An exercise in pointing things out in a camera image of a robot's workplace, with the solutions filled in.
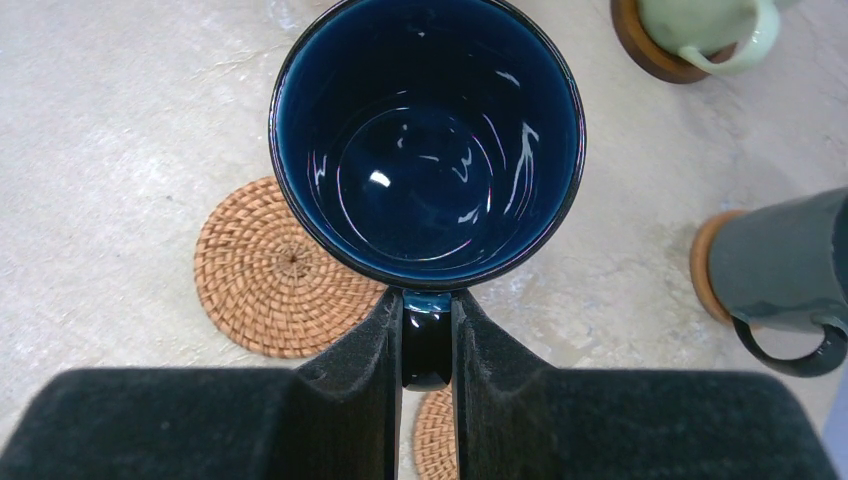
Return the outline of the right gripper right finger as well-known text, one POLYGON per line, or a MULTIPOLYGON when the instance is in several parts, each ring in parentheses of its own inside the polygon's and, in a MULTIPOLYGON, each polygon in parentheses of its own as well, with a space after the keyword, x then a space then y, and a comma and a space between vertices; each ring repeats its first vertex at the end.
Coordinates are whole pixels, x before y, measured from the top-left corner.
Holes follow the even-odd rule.
POLYGON ((777 379, 716 370, 561 369, 455 293, 462 479, 833 479, 777 379))

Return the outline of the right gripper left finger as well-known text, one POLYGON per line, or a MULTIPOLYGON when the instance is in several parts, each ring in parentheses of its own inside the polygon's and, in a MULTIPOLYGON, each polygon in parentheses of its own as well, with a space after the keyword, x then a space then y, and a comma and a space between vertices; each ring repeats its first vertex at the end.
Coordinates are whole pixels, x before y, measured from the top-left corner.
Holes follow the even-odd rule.
POLYGON ((5 479, 393 479, 400 291, 289 368, 98 368, 55 376, 1 454, 5 479))

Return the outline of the woven rattan round coaster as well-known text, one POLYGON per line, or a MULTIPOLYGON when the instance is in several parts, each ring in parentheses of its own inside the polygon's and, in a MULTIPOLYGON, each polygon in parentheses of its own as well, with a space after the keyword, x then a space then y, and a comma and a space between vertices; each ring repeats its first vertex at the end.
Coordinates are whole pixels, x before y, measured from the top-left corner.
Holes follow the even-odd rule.
POLYGON ((364 320, 385 291, 305 231, 273 176, 215 207, 200 230, 193 272, 200 304, 221 333, 282 359, 321 353, 364 320))

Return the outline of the brown wooden round coaster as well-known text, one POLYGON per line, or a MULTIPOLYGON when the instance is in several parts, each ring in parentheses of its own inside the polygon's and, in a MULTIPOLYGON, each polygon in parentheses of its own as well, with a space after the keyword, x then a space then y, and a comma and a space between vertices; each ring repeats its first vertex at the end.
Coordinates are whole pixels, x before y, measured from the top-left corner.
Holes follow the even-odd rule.
POLYGON ((709 278, 709 253, 720 229, 743 214, 745 210, 728 210, 707 219, 698 228, 689 253, 690 278, 700 304, 714 320, 730 329, 732 317, 716 296, 709 278))

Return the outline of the dark blue mug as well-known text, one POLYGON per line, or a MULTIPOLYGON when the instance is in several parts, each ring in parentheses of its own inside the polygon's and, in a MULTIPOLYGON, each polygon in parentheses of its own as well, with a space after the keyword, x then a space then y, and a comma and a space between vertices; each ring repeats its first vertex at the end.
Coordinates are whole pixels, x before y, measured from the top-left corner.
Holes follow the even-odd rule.
POLYGON ((305 230, 401 290, 401 382, 428 391, 452 377, 455 292, 565 219, 586 120, 562 54, 506 1, 342 1, 281 67, 269 148, 305 230))

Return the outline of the dark green mug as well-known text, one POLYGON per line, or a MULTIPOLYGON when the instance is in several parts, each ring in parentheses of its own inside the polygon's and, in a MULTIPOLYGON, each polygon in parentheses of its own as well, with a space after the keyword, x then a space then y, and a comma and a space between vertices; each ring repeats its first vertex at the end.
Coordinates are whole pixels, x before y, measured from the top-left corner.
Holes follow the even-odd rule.
POLYGON ((706 279, 746 350, 767 367, 822 376, 847 357, 847 190, 844 187, 737 214, 706 244, 706 279), (794 359, 768 354, 753 329, 819 333, 794 359))

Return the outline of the dark grooved wooden coaster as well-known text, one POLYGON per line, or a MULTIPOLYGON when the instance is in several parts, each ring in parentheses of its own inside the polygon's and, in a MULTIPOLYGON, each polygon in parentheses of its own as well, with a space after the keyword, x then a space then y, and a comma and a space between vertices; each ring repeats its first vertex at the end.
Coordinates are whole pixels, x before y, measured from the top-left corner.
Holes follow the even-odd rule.
POLYGON ((621 46, 645 72, 671 84, 692 84, 710 76, 654 41, 641 17, 639 1, 612 0, 609 6, 621 46))

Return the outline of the light green mug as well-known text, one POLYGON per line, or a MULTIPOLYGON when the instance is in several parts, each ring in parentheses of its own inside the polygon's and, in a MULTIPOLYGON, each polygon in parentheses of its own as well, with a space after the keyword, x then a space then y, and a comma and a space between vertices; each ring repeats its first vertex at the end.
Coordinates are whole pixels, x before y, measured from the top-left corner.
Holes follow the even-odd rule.
POLYGON ((709 75, 741 73, 774 46, 794 0, 648 0, 637 3, 650 38, 709 75))

